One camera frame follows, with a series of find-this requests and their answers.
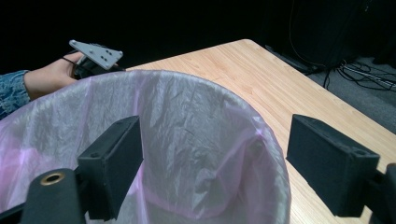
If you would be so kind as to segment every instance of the metal bracket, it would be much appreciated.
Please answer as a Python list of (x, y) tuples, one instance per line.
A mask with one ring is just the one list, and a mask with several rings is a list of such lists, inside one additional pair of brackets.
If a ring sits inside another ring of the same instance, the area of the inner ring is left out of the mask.
[(76, 40), (70, 40), (69, 45), (106, 70), (110, 69), (123, 55), (122, 51), (119, 50), (85, 44)]

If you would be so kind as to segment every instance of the black background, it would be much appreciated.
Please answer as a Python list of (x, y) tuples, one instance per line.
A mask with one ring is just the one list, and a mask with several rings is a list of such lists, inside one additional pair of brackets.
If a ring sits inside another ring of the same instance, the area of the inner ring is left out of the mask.
[[(392, 0), (348, 2), (1, 1), (0, 74), (47, 65), (72, 50), (71, 39), (122, 50), (123, 67), (242, 38), (290, 53), (290, 30), (296, 47), (312, 61), (334, 65), (357, 54), (375, 56), (389, 45), (389, 32), (395, 33), (389, 28), (396, 23)], [(385, 24), (388, 30), (381, 28)], [(387, 48), (388, 54), (394, 49)]]

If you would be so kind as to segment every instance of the brass insert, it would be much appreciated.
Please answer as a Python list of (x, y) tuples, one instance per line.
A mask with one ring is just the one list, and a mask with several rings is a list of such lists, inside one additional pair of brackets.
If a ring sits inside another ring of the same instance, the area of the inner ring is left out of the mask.
[(40, 184), (42, 186), (53, 185), (53, 184), (60, 182), (62, 179), (64, 179), (64, 173), (56, 172), (56, 173), (52, 173), (52, 174), (44, 176), (41, 179)]

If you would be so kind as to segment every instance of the trash bag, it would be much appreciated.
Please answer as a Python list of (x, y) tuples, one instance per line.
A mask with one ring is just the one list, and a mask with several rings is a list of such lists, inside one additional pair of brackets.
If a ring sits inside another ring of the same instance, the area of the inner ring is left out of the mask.
[(134, 115), (144, 160), (107, 223), (289, 223), (288, 172), (263, 118), (211, 81), (165, 70), (88, 77), (1, 120), (0, 212), (23, 203), (36, 176), (77, 168), (100, 134)]

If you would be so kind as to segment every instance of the hand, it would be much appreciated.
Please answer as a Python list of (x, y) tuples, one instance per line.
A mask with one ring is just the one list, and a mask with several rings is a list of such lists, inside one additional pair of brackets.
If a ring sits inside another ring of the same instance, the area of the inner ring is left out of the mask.
[[(71, 62), (78, 62), (83, 56), (81, 52), (65, 55)], [(74, 65), (67, 60), (59, 59), (45, 67), (30, 71), (24, 75), (24, 85), (31, 100), (55, 92), (76, 80)]]

